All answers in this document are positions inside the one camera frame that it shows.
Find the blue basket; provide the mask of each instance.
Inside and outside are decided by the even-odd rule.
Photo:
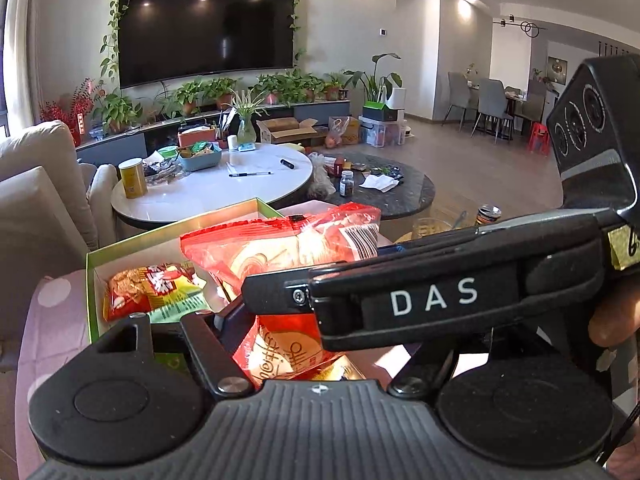
[[[207,168],[217,166],[220,164],[220,160],[222,160],[222,150],[210,142],[207,144],[207,147],[212,149],[213,153],[209,153],[208,155],[195,155],[190,158],[182,158],[182,156],[179,155],[178,162],[180,162],[180,165],[185,171],[190,172],[206,170]]]

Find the curtain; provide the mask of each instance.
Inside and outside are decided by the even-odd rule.
[[[34,125],[29,80],[28,28],[31,0],[8,0],[4,22],[4,90],[9,131],[19,136]]]

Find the television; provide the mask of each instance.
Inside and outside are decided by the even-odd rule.
[[[120,0],[120,86],[292,68],[294,0]]]

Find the glass vase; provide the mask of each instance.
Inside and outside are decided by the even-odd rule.
[[[255,142],[255,128],[251,122],[251,117],[240,117],[240,127],[238,128],[238,144]]]

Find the ribbed gray surface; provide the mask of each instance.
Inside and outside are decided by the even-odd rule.
[[[187,444],[121,470],[48,462],[33,480],[538,480],[609,479],[594,463],[559,471],[513,470],[463,449],[430,410],[382,392],[375,381],[267,381],[227,401]]]

